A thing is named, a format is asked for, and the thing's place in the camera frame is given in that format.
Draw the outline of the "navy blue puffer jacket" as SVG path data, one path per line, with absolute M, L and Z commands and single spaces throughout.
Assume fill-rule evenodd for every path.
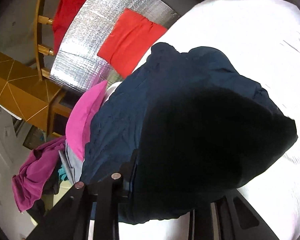
M 297 138 L 295 121 L 220 50 L 157 43 L 94 115 L 81 178 L 101 181 L 137 150 L 119 220 L 178 218 L 262 174 Z

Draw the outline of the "grey folded garment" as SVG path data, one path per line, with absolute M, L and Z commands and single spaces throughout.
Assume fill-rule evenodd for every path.
M 77 157 L 67 142 L 65 142 L 65 149 L 59 150 L 58 153 L 68 180 L 71 185 L 76 184 L 80 181 L 83 161 Z

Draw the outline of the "pink pillow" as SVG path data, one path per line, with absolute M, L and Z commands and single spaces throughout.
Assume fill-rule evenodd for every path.
M 85 145 L 90 141 L 90 124 L 100 109 L 106 93 L 107 81 L 91 87 L 79 98 L 66 124 L 65 136 L 68 145 L 79 160 L 84 160 Z

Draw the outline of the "teal garment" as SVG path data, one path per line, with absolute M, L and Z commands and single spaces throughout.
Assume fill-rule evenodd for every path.
M 64 168 L 64 166 L 62 164 L 60 165 L 60 167 L 58 169 L 58 178 L 59 178 L 59 183 L 68 180 L 68 176 L 66 174 L 66 170 L 65 170 L 65 168 Z

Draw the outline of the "magenta garment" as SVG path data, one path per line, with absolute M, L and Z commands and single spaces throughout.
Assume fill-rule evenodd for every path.
M 43 187 L 59 161 L 58 152 L 63 150 L 65 136 L 40 145 L 30 152 L 19 173 L 12 177 L 14 200 L 20 212 L 30 209 L 41 198 Z

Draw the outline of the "silver foil insulation sheet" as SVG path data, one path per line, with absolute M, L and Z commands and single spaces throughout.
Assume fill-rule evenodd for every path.
M 122 77 L 97 53 L 124 9 L 170 28 L 179 15 L 161 0 L 86 0 L 70 24 L 50 72 L 50 79 L 78 93 Z

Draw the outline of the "red pillow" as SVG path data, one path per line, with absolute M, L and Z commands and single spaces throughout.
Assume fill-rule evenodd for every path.
M 125 79 L 133 72 L 146 51 L 166 31 L 162 25 L 126 8 L 97 55 Z

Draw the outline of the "brown wooden cabinet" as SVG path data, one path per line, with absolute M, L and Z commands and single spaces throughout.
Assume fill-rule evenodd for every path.
M 48 135 L 65 135 L 71 109 L 60 104 L 66 91 L 0 52 L 0 105 Z

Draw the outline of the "red hanging garment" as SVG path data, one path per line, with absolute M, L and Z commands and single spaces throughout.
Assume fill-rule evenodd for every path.
M 86 0 L 60 0 L 53 18 L 53 49 L 57 53 L 61 42 Z

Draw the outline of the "white bed sheet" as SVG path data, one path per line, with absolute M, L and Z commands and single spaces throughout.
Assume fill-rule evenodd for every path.
M 220 50 L 240 75 L 258 82 L 280 111 L 295 121 L 298 138 L 293 146 L 262 174 L 233 190 L 243 194 L 278 239 L 299 238 L 298 7 L 283 0 L 205 0 L 182 16 L 157 43 L 167 43 L 180 53 L 198 47 Z M 145 64 L 151 48 L 133 72 Z

